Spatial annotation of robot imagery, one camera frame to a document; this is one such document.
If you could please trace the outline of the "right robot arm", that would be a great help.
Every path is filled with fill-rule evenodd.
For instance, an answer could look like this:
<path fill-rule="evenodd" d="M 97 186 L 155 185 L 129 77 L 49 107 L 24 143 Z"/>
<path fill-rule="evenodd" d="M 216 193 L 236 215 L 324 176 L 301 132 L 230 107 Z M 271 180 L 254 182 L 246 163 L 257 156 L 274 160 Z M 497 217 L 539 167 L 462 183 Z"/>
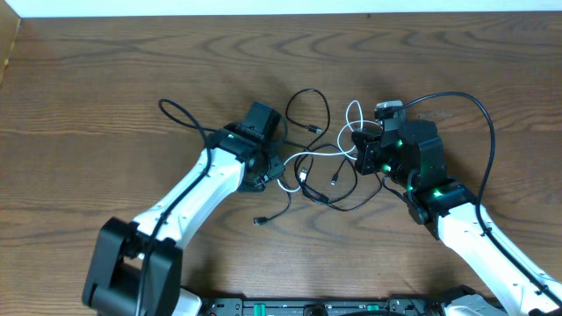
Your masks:
<path fill-rule="evenodd" d="M 507 314 L 561 312 L 561 284 L 497 227 L 474 193 L 447 175 L 443 142 L 433 122 L 392 122 L 380 131 L 355 131 L 351 139 L 358 171 L 382 172 L 402 186 L 414 221 L 456 252 Z"/>

